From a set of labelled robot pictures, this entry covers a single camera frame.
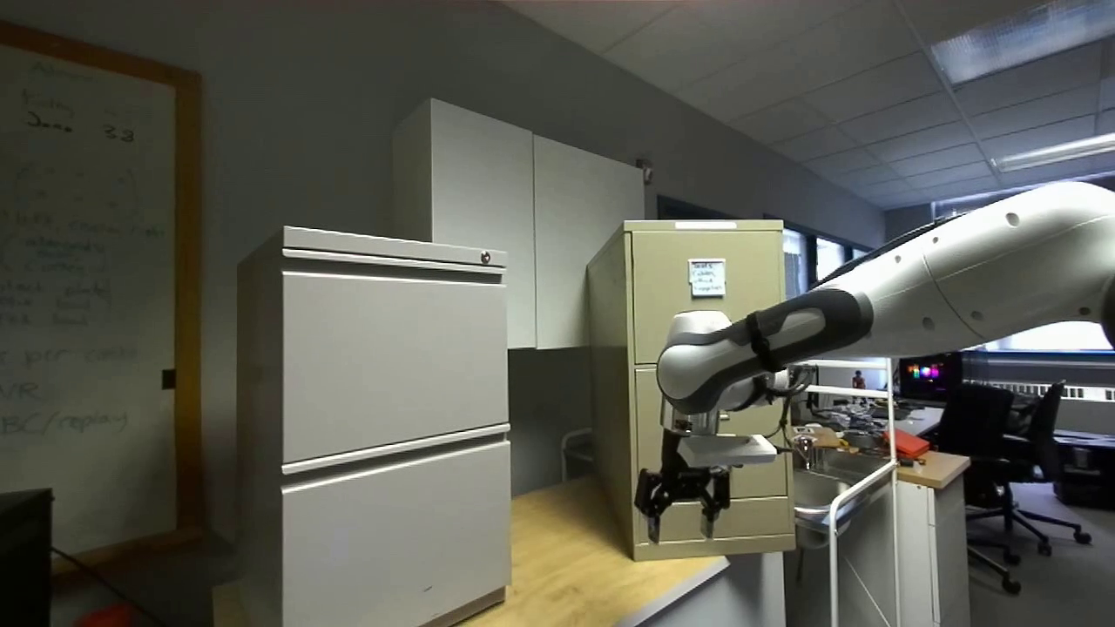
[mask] computer monitor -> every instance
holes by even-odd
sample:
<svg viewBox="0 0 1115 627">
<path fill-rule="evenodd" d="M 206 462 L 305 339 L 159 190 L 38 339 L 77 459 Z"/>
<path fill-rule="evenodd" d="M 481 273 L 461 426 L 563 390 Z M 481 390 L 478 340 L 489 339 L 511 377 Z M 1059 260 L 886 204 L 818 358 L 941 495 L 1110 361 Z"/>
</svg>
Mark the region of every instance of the computer monitor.
<svg viewBox="0 0 1115 627">
<path fill-rule="evenodd" d="M 897 368 L 902 402 L 943 405 L 949 390 L 965 380 L 957 353 L 899 358 Z"/>
<path fill-rule="evenodd" d="M 52 491 L 0 495 L 0 622 L 49 627 Z"/>
</svg>

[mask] whiteboard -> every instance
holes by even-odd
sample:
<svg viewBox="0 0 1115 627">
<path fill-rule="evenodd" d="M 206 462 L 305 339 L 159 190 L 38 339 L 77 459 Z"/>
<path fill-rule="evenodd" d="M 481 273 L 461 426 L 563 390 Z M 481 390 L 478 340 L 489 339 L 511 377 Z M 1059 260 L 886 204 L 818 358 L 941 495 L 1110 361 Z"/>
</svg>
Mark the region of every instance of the whiteboard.
<svg viewBox="0 0 1115 627">
<path fill-rule="evenodd" d="M 0 491 L 52 486 L 64 552 L 173 533 L 181 88 L 0 35 Z"/>
</svg>

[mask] red object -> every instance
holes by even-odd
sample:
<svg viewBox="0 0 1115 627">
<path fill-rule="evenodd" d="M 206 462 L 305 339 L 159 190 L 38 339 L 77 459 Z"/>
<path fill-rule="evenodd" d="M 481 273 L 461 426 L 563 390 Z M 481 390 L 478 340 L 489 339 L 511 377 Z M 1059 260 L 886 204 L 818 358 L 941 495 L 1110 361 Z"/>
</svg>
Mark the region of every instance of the red object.
<svg viewBox="0 0 1115 627">
<path fill-rule="evenodd" d="M 927 438 L 908 434 L 908 431 L 897 431 L 897 455 L 899 455 L 899 462 L 914 462 L 914 459 L 920 459 L 927 450 L 929 450 Z"/>
<path fill-rule="evenodd" d="M 136 612 L 130 607 L 106 607 L 99 612 L 79 615 L 77 627 L 136 627 Z"/>
</svg>

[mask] office chair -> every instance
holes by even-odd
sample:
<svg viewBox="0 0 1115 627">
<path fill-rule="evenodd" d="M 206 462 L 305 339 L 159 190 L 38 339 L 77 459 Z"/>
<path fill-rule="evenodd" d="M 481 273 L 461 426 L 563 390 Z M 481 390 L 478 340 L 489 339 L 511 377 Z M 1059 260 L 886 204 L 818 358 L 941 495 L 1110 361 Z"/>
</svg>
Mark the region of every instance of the office chair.
<svg viewBox="0 0 1115 627">
<path fill-rule="evenodd" d="M 1013 486 L 1021 480 L 1057 480 L 1064 470 L 1059 450 L 1057 450 L 1057 411 L 1059 411 L 1059 397 L 1067 392 L 1064 383 L 1053 383 L 1035 405 L 1028 405 L 1021 411 L 1021 430 L 1024 431 L 1006 431 L 1003 434 L 1003 462 L 999 462 L 999 512 L 985 512 L 985 517 L 1003 517 L 1003 531 L 1006 536 L 1013 536 L 1013 527 L 1028 531 L 1039 541 L 1039 555 L 1053 555 L 1048 536 L 1035 527 L 1064 527 L 1072 531 L 1075 543 L 1089 543 L 1089 533 L 1081 524 L 1071 518 L 1057 518 L 1057 517 L 1041 517 L 1041 512 L 1028 512 L 1013 502 Z"/>
<path fill-rule="evenodd" d="M 999 495 L 999 446 L 1003 446 L 1003 430 L 1010 419 L 1010 402 L 1013 402 L 1013 392 L 998 390 L 998 387 L 977 387 L 977 383 L 957 383 L 949 392 L 941 426 L 935 431 L 935 446 L 972 459 L 972 466 L 965 470 L 965 502 L 969 504 L 985 504 L 985 502 L 998 502 L 998 495 Z M 980 543 L 999 547 L 1006 563 L 981 555 Z M 1016 561 L 1010 543 L 969 541 L 969 558 L 977 563 L 998 571 L 1003 583 L 1003 592 L 1010 592 L 1010 594 L 1021 592 L 1021 586 L 1010 571 L 1010 563 Z"/>
</svg>

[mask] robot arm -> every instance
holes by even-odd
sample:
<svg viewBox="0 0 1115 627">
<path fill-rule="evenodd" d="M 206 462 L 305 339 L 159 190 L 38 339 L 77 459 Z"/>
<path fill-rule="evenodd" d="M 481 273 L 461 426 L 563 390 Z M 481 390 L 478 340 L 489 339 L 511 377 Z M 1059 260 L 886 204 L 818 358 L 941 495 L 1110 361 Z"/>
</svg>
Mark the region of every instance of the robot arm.
<svg viewBox="0 0 1115 627">
<path fill-rule="evenodd" d="M 935 223 L 743 319 L 679 315 L 657 354 L 672 411 L 663 473 L 640 473 L 638 510 L 655 536 L 668 502 L 701 498 L 712 527 L 725 510 L 719 476 L 763 459 L 746 446 L 735 459 L 706 446 L 719 414 L 760 402 L 771 377 L 803 358 L 929 354 L 1053 319 L 1096 319 L 1115 344 L 1115 194 L 1103 187 L 1045 186 Z"/>
</svg>

